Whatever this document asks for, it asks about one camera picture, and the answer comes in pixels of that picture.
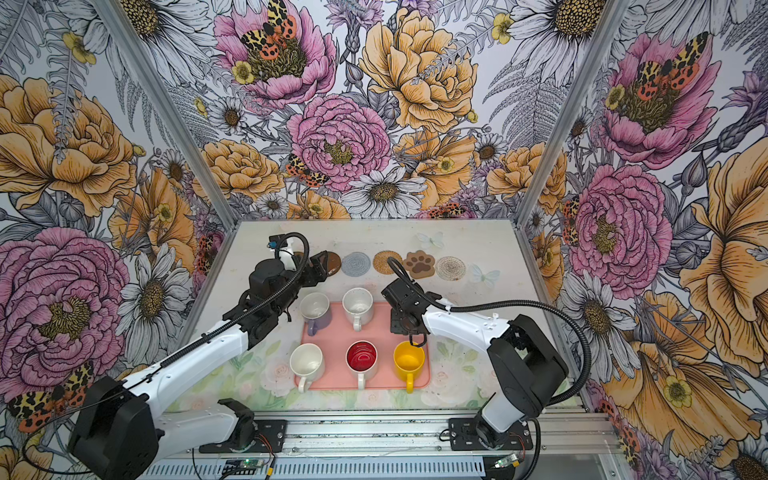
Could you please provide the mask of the tan rattan round coaster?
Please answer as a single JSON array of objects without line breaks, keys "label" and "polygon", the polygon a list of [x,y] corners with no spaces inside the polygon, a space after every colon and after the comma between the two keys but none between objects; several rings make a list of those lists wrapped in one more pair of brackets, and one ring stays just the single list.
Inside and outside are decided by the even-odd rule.
[{"label": "tan rattan round coaster", "polygon": [[376,253],[372,261],[375,271],[382,275],[393,275],[394,271],[388,263],[390,258],[395,259],[398,263],[402,262],[402,257],[395,251],[383,250]]}]

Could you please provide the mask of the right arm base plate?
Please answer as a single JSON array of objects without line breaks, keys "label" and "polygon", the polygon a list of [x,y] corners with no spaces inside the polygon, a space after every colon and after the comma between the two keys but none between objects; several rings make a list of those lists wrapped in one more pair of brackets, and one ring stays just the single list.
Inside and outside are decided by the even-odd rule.
[{"label": "right arm base plate", "polygon": [[521,422],[500,433],[479,418],[452,417],[447,422],[447,438],[453,451],[528,451],[534,447],[529,428]]}]

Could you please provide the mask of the grey woven round coaster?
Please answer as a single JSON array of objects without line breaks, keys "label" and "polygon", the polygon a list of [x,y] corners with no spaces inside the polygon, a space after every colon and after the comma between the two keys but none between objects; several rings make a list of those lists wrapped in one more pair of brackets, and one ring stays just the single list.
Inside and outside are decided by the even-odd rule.
[{"label": "grey woven round coaster", "polygon": [[352,252],[342,259],[341,271],[353,278],[364,276],[371,268],[370,257],[363,252]]}]

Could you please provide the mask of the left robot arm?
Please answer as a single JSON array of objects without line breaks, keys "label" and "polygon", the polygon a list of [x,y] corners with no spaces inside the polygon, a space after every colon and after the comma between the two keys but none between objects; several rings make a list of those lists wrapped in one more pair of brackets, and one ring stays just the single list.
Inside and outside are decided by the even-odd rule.
[{"label": "left robot arm", "polygon": [[123,380],[86,392],[67,450],[100,479],[136,479],[155,461],[209,444],[246,449],[257,438],[253,411],[227,398],[206,410],[168,413],[183,393],[253,349],[278,326],[305,287],[328,276],[328,254],[281,252],[259,262],[238,304],[211,330]]}]

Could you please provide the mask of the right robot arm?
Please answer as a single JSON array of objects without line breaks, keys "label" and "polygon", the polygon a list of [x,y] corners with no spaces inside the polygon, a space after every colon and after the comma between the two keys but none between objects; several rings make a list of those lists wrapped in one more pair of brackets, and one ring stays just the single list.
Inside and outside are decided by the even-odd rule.
[{"label": "right robot arm", "polygon": [[538,323],[524,314],[511,320],[497,314],[500,308],[534,308],[540,302],[460,307],[409,279],[391,282],[382,296],[391,307],[390,331],[406,335],[412,346],[422,348],[436,335],[488,356],[497,392],[476,414],[470,435],[483,447],[500,448],[513,424],[534,419],[571,395],[560,389],[569,376],[568,366]]}]

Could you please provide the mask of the lavender mug white inside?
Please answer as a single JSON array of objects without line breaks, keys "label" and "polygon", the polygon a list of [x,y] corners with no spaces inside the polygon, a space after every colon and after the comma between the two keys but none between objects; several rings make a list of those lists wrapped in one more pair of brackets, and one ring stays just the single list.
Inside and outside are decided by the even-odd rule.
[{"label": "lavender mug white inside", "polygon": [[320,292],[309,293],[300,302],[300,315],[306,326],[306,333],[312,337],[327,328],[332,322],[329,298]]}]

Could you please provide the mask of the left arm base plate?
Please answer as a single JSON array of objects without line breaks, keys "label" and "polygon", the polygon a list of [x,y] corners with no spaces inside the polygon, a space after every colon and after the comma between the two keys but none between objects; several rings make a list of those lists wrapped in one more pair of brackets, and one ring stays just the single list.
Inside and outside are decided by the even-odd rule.
[{"label": "left arm base plate", "polygon": [[255,420],[241,432],[236,431],[229,439],[209,443],[198,448],[204,454],[224,453],[281,453],[286,440],[286,420]]}]

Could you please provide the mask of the scratched dark wooden coaster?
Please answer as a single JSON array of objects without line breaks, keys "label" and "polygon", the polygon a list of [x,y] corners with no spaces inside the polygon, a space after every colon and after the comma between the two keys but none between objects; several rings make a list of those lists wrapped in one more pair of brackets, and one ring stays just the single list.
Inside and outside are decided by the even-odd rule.
[{"label": "scratched dark wooden coaster", "polygon": [[327,274],[333,276],[341,270],[342,260],[341,257],[332,251],[327,252]]}]

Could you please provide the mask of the white speckled mug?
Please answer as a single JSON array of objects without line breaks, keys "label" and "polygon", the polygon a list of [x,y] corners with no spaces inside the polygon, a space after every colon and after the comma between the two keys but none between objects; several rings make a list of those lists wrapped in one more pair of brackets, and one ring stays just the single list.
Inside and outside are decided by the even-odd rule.
[{"label": "white speckled mug", "polygon": [[374,316],[374,299],[370,291],[362,287],[348,290],[342,298],[342,307],[355,332],[361,332]]}]

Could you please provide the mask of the brown paw shaped coaster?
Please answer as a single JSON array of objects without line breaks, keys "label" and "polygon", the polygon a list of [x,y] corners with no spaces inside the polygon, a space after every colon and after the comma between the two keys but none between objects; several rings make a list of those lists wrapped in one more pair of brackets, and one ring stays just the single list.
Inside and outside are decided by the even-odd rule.
[{"label": "brown paw shaped coaster", "polygon": [[403,260],[403,266],[414,280],[433,276],[435,264],[435,258],[423,250],[409,252]]}]

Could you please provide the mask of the black mug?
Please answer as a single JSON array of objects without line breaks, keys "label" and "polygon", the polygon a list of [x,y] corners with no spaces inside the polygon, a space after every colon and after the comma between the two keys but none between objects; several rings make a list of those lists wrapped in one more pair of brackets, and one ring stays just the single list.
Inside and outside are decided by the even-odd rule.
[{"label": "black mug", "polygon": [[401,315],[398,312],[391,314],[390,318],[390,332],[396,335],[403,335],[408,337],[408,343],[411,346],[421,348],[422,343],[417,339],[421,333],[421,321],[415,317],[405,314]]}]

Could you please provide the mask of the beige woven small coaster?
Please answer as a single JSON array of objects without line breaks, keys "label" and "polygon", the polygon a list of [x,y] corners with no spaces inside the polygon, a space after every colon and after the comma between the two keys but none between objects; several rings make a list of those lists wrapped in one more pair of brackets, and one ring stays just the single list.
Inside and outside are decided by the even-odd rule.
[{"label": "beige woven small coaster", "polygon": [[445,256],[436,262],[435,271],[442,280],[459,281],[466,275],[467,267],[458,257]]}]

